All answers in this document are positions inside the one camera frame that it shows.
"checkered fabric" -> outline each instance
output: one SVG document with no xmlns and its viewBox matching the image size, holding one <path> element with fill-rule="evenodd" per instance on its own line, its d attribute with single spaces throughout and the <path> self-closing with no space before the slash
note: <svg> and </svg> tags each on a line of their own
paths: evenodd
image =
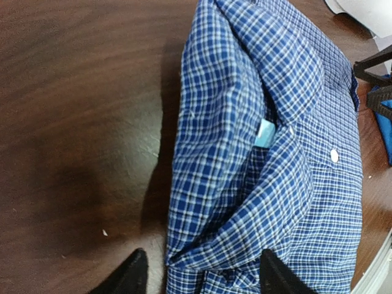
<svg viewBox="0 0 392 294">
<path fill-rule="evenodd" d="M 315 291 L 349 293 L 362 166 L 346 57 L 286 0 L 200 0 L 181 81 L 167 293 L 260 293 L 266 248 Z"/>
</svg>

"wooden table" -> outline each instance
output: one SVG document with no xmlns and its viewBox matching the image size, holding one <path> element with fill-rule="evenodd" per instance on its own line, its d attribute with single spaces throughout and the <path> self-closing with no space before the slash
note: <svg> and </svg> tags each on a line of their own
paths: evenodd
<svg viewBox="0 0 392 294">
<path fill-rule="evenodd" d="M 322 1 L 293 2 L 351 61 L 376 52 L 367 30 Z M 161 291 L 179 66 L 196 3 L 0 2 L 0 293 L 85 293 L 137 247 L 149 255 L 149 292 Z M 354 283 L 392 225 L 380 133 L 365 107 L 359 122 Z"/>
</svg>

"light blue tag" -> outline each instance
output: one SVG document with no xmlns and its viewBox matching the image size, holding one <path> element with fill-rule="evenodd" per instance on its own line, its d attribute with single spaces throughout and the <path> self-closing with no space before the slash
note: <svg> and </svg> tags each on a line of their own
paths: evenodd
<svg viewBox="0 0 392 294">
<path fill-rule="evenodd" d="M 265 119 L 262 119 L 260 128 L 255 140 L 255 146 L 261 148 L 270 148 L 275 137 L 275 125 Z"/>
</svg>

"shirt button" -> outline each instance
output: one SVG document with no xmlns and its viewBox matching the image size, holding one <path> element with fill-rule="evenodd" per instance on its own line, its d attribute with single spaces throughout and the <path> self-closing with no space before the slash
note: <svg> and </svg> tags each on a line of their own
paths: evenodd
<svg viewBox="0 0 392 294">
<path fill-rule="evenodd" d="M 336 149 L 331 150 L 331 160 L 334 163 L 337 163 L 339 161 L 339 153 L 337 153 Z"/>
</svg>

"black object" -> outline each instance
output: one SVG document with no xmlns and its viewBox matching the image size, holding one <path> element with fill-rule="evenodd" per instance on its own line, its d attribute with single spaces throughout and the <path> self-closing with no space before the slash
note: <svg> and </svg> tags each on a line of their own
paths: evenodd
<svg viewBox="0 0 392 294">
<path fill-rule="evenodd" d="M 88 294 L 146 294 L 148 261 L 143 249 L 136 249 L 98 287 Z"/>
<path fill-rule="evenodd" d="M 269 249 L 262 252 L 260 288 L 262 294 L 317 294 Z"/>
<path fill-rule="evenodd" d="M 370 67 L 390 59 L 392 59 L 392 45 L 365 60 L 354 63 L 354 73 L 357 78 L 368 81 L 373 85 L 380 86 L 379 89 L 372 91 L 367 95 L 366 106 L 392 120 L 392 109 L 381 103 L 383 101 L 392 100 L 392 79 L 366 71 Z"/>
</svg>

